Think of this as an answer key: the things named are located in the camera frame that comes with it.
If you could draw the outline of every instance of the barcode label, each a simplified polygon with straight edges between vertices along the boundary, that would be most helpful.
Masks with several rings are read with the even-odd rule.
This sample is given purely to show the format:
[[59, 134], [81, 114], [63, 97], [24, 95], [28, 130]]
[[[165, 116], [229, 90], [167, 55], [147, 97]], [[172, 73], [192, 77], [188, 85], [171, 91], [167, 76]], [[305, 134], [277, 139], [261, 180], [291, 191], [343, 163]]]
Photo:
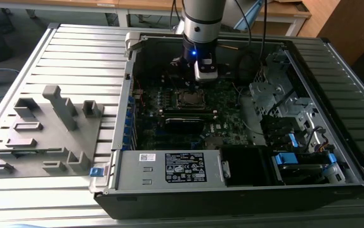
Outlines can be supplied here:
[[115, 7], [115, 4], [96, 4], [97, 6]]
[[156, 154], [155, 153], [140, 153], [140, 161], [141, 162], [155, 162]]

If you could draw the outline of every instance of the wooden desk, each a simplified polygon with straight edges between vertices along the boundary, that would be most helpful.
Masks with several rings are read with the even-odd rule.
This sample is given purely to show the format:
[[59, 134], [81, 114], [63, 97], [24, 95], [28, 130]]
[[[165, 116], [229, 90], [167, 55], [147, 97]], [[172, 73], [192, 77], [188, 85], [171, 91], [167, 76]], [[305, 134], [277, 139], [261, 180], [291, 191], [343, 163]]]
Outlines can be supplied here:
[[[183, 1], [176, 1], [176, 7], [181, 11]], [[119, 22], [121, 27], [129, 26], [128, 15], [129, 14], [144, 14], [144, 15], [160, 15], [169, 16], [172, 7], [172, 0], [119, 0], [117, 3], [117, 14]], [[260, 15], [256, 21], [264, 21], [264, 8], [260, 11]], [[273, 30], [269, 34], [276, 33], [276, 30], [283, 30], [283, 34], [287, 36], [296, 36], [303, 26], [305, 19], [311, 17], [309, 12], [301, 12], [297, 10], [293, 3], [271, 2], [268, 4], [268, 17], [267, 21], [271, 23]], [[255, 23], [255, 31], [257, 32], [261, 28], [261, 23]]]
[[303, 0], [313, 14], [299, 36], [325, 37], [349, 65], [364, 53], [364, 1]]
[[[181, 3], [183, 0], [176, 0], [179, 12], [183, 10]], [[0, 0], [0, 8], [116, 13], [121, 27], [129, 26], [129, 14], [169, 16], [171, 7], [172, 0]], [[263, 14], [264, 9], [256, 18], [255, 33], [263, 28]], [[299, 11], [292, 3], [269, 3], [268, 34], [296, 36], [309, 17], [311, 13]]]
[[115, 13], [119, 0], [0, 0], [0, 8]]

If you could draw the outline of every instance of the motherboard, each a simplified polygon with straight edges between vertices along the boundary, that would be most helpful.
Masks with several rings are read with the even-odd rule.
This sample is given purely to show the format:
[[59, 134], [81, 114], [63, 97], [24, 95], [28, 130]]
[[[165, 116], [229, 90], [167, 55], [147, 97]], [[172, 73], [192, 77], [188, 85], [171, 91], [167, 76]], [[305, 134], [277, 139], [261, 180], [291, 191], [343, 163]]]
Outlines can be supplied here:
[[223, 144], [248, 144], [240, 95], [224, 79], [200, 85], [167, 72], [136, 77], [137, 149], [212, 150]]

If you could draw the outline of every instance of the label sticker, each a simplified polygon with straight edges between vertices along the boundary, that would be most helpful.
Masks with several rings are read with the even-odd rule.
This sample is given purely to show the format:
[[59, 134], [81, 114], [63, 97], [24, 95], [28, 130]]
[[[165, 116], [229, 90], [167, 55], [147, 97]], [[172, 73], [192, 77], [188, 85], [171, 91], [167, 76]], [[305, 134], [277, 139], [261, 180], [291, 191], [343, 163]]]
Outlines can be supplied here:
[[165, 181], [168, 183], [207, 182], [203, 153], [165, 153]]
[[97, 6], [115, 7], [113, 4], [96, 4]]
[[156, 154], [155, 153], [140, 153], [140, 161], [141, 162], [155, 162]]

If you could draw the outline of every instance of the black cable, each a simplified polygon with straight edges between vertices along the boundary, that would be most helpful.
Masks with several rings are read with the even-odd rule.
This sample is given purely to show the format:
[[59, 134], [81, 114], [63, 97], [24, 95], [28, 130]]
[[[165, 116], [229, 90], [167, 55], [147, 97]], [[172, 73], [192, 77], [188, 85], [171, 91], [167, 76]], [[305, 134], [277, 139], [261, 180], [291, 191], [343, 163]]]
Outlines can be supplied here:
[[247, 18], [245, 18], [243, 8], [241, 8], [240, 3], [237, 2], [237, 0], [235, 0], [235, 3], [237, 4], [237, 7], [240, 9], [243, 20], [245, 21], [245, 25], [247, 25], [247, 29], [248, 29], [248, 45], [247, 45], [247, 47], [249, 47], [251, 46], [251, 40], [252, 40], [251, 27], [249, 27], [249, 24], [248, 24], [248, 21], [247, 21]]
[[323, 126], [315, 126], [315, 128], [312, 129], [312, 132], [311, 132], [311, 134], [309, 134], [309, 136], [308, 136], [308, 140], [307, 140], [307, 144], [304, 145], [304, 152], [307, 153], [308, 152], [308, 148], [309, 148], [309, 145], [311, 145], [311, 141], [312, 141], [312, 137], [313, 137], [313, 134], [315, 134], [315, 132], [319, 130], [319, 129], [323, 129]]
[[233, 67], [235, 67], [233, 68], [233, 75], [235, 75], [235, 79], [236, 79], [237, 83], [243, 79], [243, 78], [240, 78], [240, 71], [243, 70], [240, 65], [241, 65], [241, 62], [243, 62], [243, 59], [244, 59], [245, 56], [248, 56], [251, 61], [255, 63], [253, 65], [247, 65], [248, 68], [256, 69], [256, 68], [253, 68], [253, 66], [255, 67], [260, 66], [259, 58], [256, 56], [253, 56], [253, 52], [251, 52], [249, 49], [239, 52], [237, 57], [236, 57], [235, 62], [233, 62], [233, 64], [235, 64], [233, 65]]
[[260, 45], [260, 60], [264, 54], [264, 47], [265, 47], [265, 36], [267, 36], [267, 11], [268, 11], [268, 1], [265, 0], [264, 4], [264, 33], [263, 33], [263, 42]]
[[271, 112], [273, 111], [273, 109], [277, 108], [281, 105], [281, 103], [289, 98], [289, 96], [292, 95], [293, 92], [295, 92], [295, 89], [292, 88], [289, 90], [289, 92], [284, 95], [283, 99], [279, 102], [276, 102], [276, 104], [272, 106], [272, 108], [267, 112], [267, 115], [269, 115]]
[[169, 15], [169, 30], [172, 30], [172, 14], [173, 14], [173, 4], [175, 4], [175, 1], [172, 1], [172, 7], [171, 7], [171, 15]]
[[173, 6], [175, 6], [175, 13], [176, 13], [176, 16], [177, 16], [177, 21], [181, 21], [180, 14], [179, 14], [177, 8], [176, 8], [176, 0], [173, 0]]
[[159, 21], [163, 19], [163, 16], [160, 16], [159, 17], [159, 19], [157, 19], [157, 21], [156, 21], [156, 23], [155, 23], [155, 25], [157, 25], [159, 24]]

